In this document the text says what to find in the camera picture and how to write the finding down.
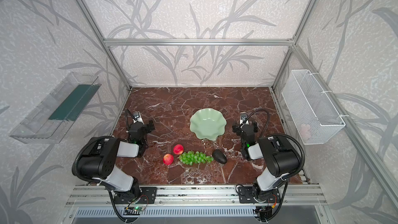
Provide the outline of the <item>dark fake avocado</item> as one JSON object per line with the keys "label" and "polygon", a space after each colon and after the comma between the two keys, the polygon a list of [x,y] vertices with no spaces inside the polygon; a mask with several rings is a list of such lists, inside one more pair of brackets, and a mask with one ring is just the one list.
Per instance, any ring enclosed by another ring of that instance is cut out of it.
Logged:
{"label": "dark fake avocado", "polygon": [[218,162],[218,163],[220,163],[220,164],[226,164],[227,161],[228,161],[228,159],[227,159],[227,157],[225,156],[225,154],[224,154],[221,150],[219,150],[219,149],[215,149],[215,150],[212,152],[212,158],[213,158],[216,162]]}

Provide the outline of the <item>red fake apple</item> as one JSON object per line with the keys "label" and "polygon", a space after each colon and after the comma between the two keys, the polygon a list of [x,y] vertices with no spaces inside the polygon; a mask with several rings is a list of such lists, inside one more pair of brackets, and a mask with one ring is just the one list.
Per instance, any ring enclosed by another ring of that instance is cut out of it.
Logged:
{"label": "red fake apple", "polygon": [[173,148],[173,153],[175,155],[182,155],[184,153],[184,147],[181,144],[177,144]]}
{"label": "red fake apple", "polygon": [[163,163],[167,166],[171,165],[174,162],[174,156],[171,154],[165,154],[163,157]]}

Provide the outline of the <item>green fake grape bunch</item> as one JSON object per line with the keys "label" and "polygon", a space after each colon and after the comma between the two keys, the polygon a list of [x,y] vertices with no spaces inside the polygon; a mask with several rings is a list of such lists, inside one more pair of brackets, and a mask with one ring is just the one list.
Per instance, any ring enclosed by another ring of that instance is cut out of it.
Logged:
{"label": "green fake grape bunch", "polygon": [[213,157],[199,151],[183,152],[178,159],[181,163],[189,166],[200,163],[211,163],[214,160]]}

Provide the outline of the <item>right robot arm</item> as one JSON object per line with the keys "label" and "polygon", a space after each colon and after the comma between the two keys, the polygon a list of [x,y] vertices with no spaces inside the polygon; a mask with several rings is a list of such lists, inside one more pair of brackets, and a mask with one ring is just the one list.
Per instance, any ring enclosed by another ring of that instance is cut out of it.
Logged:
{"label": "right robot arm", "polygon": [[233,132],[240,137],[241,154],[250,161],[263,159],[266,167],[257,177],[252,195],[257,201],[264,201],[289,178],[298,174],[305,163],[305,150],[293,137],[276,133],[256,139],[256,123],[235,124]]}

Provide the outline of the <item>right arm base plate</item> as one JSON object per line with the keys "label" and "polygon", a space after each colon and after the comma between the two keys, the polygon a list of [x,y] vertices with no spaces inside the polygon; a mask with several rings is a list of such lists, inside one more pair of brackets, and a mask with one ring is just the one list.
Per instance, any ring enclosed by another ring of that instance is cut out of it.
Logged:
{"label": "right arm base plate", "polygon": [[261,191],[255,186],[236,185],[235,191],[239,197],[240,203],[266,203],[276,205],[280,200],[278,189]]}

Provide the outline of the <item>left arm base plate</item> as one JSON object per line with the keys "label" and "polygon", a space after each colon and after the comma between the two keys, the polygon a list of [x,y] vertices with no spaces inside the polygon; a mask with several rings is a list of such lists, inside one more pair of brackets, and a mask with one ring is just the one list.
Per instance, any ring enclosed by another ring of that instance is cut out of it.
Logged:
{"label": "left arm base plate", "polygon": [[130,192],[115,192],[115,204],[154,204],[157,187],[141,187],[141,192],[134,195]]}

